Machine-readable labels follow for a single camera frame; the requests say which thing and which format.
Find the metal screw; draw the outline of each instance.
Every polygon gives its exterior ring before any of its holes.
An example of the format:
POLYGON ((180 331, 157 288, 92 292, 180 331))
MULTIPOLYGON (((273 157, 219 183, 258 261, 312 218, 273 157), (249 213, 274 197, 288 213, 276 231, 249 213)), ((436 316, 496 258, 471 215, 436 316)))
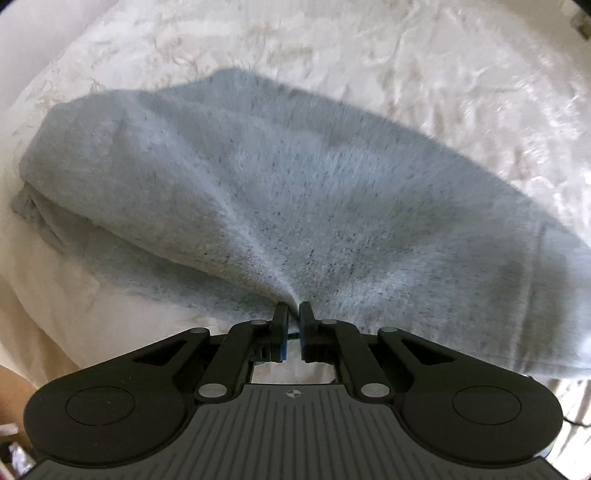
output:
POLYGON ((206 383, 199 387, 199 395, 206 398, 223 397, 228 389, 221 383, 206 383))
POLYGON ((380 398, 390 393, 390 389, 382 383, 367 383, 361 387, 361 393, 366 397, 380 398))

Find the white surface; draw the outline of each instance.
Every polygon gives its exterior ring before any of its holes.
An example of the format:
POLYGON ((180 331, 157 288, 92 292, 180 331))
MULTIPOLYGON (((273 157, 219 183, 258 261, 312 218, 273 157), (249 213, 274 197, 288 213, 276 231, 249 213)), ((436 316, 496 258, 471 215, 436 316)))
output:
MULTIPOLYGON (((0 301, 0 364, 42 384, 69 366, 52 341, 85 367, 191 326, 227 328, 92 277, 8 209, 48 109, 101 89, 251 68, 432 135, 591 243, 591 50, 557 11, 551 0, 122 0, 0 119, 0 287, 13 307, 0 301)), ((589 435, 564 432, 553 461, 579 480, 591 471, 589 435)))
POLYGON ((117 0, 17 0, 0 15, 0 112, 117 0))
POLYGON ((16 423, 7 423, 6 425, 0 425, 0 437, 8 437, 10 435, 16 435, 18 433, 18 426, 16 423))
MULTIPOLYGON (((554 380, 546 385, 558 397, 566 418, 591 424, 591 381, 554 380)), ((564 422, 547 460, 571 480, 591 478, 591 429, 564 422)))

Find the circular pad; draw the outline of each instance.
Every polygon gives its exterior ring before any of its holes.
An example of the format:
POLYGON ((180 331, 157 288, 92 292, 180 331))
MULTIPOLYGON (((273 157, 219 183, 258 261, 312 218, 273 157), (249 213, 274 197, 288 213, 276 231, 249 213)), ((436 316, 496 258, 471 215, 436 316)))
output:
POLYGON ((91 387, 75 393, 66 404, 73 420, 103 426, 123 420, 135 407, 134 396, 117 387, 91 387))
POLYGON ((502 388, 480 385, 456 393, 453 408, 464 419, 481 425, 501 425, 517 417, 521 402, 502 388))

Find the gray towel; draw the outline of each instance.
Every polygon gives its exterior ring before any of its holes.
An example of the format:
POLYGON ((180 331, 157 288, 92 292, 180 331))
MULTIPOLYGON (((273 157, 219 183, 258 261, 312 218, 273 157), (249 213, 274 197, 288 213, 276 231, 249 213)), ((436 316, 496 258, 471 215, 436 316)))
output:
POLYGON ((425 136, 240 70, 57 105, 13 208, 96 274, 234 322, 310 300, 530 374, 591 375, 591 255, 425 136))

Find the ribbed black surface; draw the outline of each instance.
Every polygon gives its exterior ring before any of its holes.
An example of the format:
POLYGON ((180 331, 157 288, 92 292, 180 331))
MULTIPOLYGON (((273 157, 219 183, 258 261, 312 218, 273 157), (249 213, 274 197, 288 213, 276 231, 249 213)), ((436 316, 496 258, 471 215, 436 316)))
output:
POLYGON ((490 470, 442 460, 414 443, 388 407, 353 400, 342 385, 246 385, 236 400, 199 408, 148 459, 94 470, 46 461, 27 475, 37 479, 565 480, 542 459, 490 470))

